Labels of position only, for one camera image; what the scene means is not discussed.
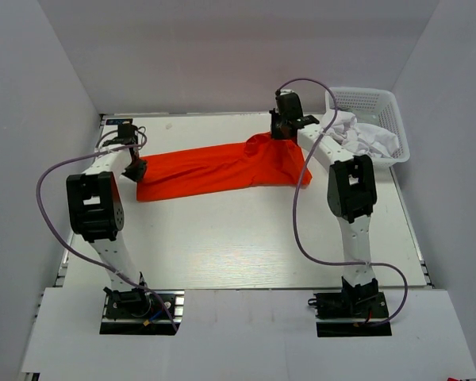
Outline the orange t shirt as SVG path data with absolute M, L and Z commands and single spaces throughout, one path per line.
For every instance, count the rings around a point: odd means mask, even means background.
M 310 184 L 300 147 L 258 133 L 239 143 L 220 144 L 145 156 L 147 171 L 136 186 L 136 200 L 155 202 L 249 187 Z

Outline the white t shirt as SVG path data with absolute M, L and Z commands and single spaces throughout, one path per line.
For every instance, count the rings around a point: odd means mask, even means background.
M 400 150 L 396 134 L 377 125 L 359 122 L 352 112 L 338 111 L 326 134 L 356 155 L 393 159 Z

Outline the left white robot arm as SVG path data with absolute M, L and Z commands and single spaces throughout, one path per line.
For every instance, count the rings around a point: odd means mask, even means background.
M 142 317 L 152 307 L 152 297 L 145 292 L 144 277 L 133 264 L 121 230 L 125 212 L 117 179 L 124 176 L 140 182 L 147 163 L 139 155 L 139 129 L 127 121 L 117 126 L 117 135 L 103 143 L 105 149 L 83 173 L 66 180 L 70 223 L 74 233 L 96 251 L 106 265 L 111 287 L 106 288 L 111 306 L 127 309 Z

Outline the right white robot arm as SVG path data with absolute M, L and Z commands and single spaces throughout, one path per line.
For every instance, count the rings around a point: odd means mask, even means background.
M 323 129 L 317 130 L 315 126 L 320 122 L 303 114 L 295 92 L 277 90 L 275 101 L 276 107 L 270 111 L 272 137 L 295 139 L 309 152 L 306 159 L 314 158 L 328 173 L 327 202 L 340 225 L 344 260 L 318 260 L 303 248 L 300 251 L 314 263 L 344 269 L 340 305 L 351 316 L 361 316 L 378 295 L 378 281 L 370 265 L 370 218 L 377 202 L 372 160 L 367 155 L 349 152 L 327 134 L 337 112 Z

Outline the blue black table label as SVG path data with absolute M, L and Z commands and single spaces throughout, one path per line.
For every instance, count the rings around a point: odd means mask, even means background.
M 106 119 L 105 125 L 122 125 L 122 124 L 132 124 L 132 118 L 111 118 Z

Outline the white plastic basket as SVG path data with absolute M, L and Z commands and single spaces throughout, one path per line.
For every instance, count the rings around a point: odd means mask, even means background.
M 375 167 L 387 168 L 404 163 L 410 158 L 408 141 L 397 100 L 387 90 L 363 87 L 332 87 L 340 110 L 352 112 L 359 121 L 373 122 L 378 127 L 397 136 L 399 148 L 392 158 L 373 158 Z

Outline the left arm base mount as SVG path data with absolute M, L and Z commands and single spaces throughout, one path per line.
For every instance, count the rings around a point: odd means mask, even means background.
M 127 292 L 104 289 L 106 298 L 99 333 L 126 336 L 174 336 L 181 325 L 183 291 L 160 291 L 160 302 L 151 293 L 142 290 Z

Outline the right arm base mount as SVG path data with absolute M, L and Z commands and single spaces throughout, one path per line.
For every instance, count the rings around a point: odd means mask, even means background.
M 389 322 L 378 324 L 390 315 L 383 292 L 353 308 L 340 292 L 316 293 L 307 304 L 315 311 L 318 338 L 392 336 Z

